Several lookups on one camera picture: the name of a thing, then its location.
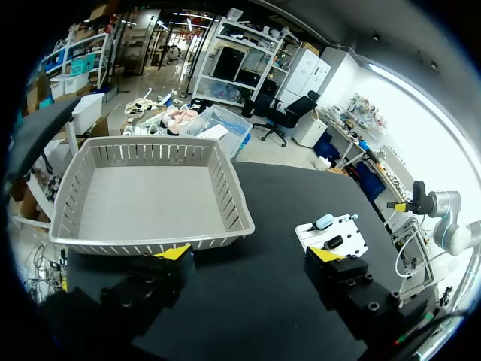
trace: robotic arm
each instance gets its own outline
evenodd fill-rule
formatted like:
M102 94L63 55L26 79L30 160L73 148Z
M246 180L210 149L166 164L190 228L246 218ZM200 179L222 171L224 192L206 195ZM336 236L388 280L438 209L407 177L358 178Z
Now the robotic arm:
M434 228L434 242L453 256L481 243L481 220L468 226L458 225L458 214L461 210L459 192L430 192L426 195L424 182L417 180L413 184L411 202L390 202L388 208L427 214L431 218L441 217L441 221Z

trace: cable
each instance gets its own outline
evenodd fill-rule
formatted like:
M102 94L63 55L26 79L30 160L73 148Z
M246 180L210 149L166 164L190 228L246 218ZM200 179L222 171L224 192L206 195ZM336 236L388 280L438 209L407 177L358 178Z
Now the cable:
M401 336L398 338L396 341L396 344L400 344L402 342L409 342L413 340L414 338L418 337L419 335L422 335L424 332L428 331L429 329L432 329L433 327L439 326L441 323L444 321L453 318L453 317L466 317L469 314L468 310L463 310L463 311L454 311L450 314L445 314L444 316L441 316L437 318L436 320L432 320L430 323L427 325L424 325L423 327L411 332L408 336Z
M418 273L419 271L421 271L421 270L423 269L423 268L420 268L418 271L414 271L414 272L412 272L412 273L409 273L408 275L403 275L403 274L399 273L399 271L398 271L398 262L399 262L399 259L401 258L401 254L403 253L404 248L406 248L406 246L409 244L409 242L411 242L411 240L419 233L419 230L421 229L422 224L424 223L425 218L426 218L426 215L422 216L422 221L421 221L421 223L418 225L418 229L406 240L406 242L404 242L403 247L401 247L401 249L399 250L398 255L396 256L396 260L395 260L395 263L394 263L394 270L396 271L396 274L397 274L399 277L401 277L401 278L411 277L412 275Z

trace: ceiling light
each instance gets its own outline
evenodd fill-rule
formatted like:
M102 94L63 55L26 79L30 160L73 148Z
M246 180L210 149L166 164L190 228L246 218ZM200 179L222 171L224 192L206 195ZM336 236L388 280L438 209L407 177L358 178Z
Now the ceiling light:
M168 22L169 24L175 24L175 25L185 25L185 26L189 26L189 23L174 23L173 21L169 21ZM191 24L191 26L194 26L195 28L204 28L204 29L207 29L208 26L203 26L203 25L194 25L194 24Z
M185 17L200 17L201 19L212 20L212 17L203 17L202 15L192 15L187 13L172 13L172 15L183 15Z
M451 121L451 119L447 115L445 115L445 113L441 109L439 109L438 106L436 106L435 103L429 100L413 86L409 85L399 77L396 77L394 74L389 73L388 71L374 64L369 64L369 67L375 73L385 77L386 79L398 85L400 88L407 91L409 94L414 96L414 98L420 101L427 109L429 109L444 124L444 126L450 130L451 135L456 139L456 141L458 141L459 145L461 145L462 150L467 156L468 162L470 162L471 165L474 167L478 177L481 177L481 162L479 161L479 157L476 154L476 151L471 147L471 144L469 144L467 139L462 135L458 127Z

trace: cardboard box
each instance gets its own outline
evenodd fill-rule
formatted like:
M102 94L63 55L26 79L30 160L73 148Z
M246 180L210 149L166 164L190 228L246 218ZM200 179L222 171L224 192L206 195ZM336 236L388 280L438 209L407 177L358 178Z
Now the cardboard box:
M28 114L38 109L38 104L51 95L50 82L44 71L29 84L26 92L26 110Z
M335 173L335 174L341 174L341 175L348 175L346 171L343 169L338 169L338 168L331 168L327 170L329 173Z
M39 214L40 212L37 211L37 200L30 189L27 188L23 196L22 205L20 206L20 216L28 220L37 220Z
M108 0L107 4L102 4L96 7L90 14L89 20L92 21L98 17L103 17L104 15L115 14L119 0Z
M74 42L78 42L80 40L83 40L83 39L86 39L86 38L89 38L91 36L95 35L95 30L79 30L76 34L75 34L75 40Z
M55 103L61 102L62 100L73 99L77 96L87 96L89 94L90 94L90 85L87 84L82 89L80 89L78 92L65 94L64 96L60 96L60 97L56 98Z
M316 55L319 55L319 51L309 43L303 42L302 47L305 47L306 49L312 51Z
M10 195L15 202L20 202L23 200L27 188L27 182L25 182L24 179L19 179L12 183L12 187L10 188Z
M100 117L95 122L95 124L92 127L92 130L90 131L90 138L108 137L108 136L109 134L108 134L107 117Z

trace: office chair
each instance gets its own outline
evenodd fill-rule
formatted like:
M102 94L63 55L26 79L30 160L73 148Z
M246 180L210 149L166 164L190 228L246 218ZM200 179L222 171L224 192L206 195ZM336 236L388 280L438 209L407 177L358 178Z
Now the office chair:
M278 111L277 104L279 104L280 100L275 99L274 106L269 108L265 112L265 117L268 118L274 124L261 124L255 123L253 124L253 128L260 126L262 128L269 129L269 132L264 135L261 140L265 141L265 139L271 134L276 133L279 138L283 141L281 144L282 147L285 147L287 142L284 138L284 133L281 132L279 126L285 126L286 128L294 128L299 119L308 113L309 111L313 110L316 106L316 100L320 97L319 94L310 90L307 94L308 96L302 96L291 105L286 108L286 113L284 114L282 111Z

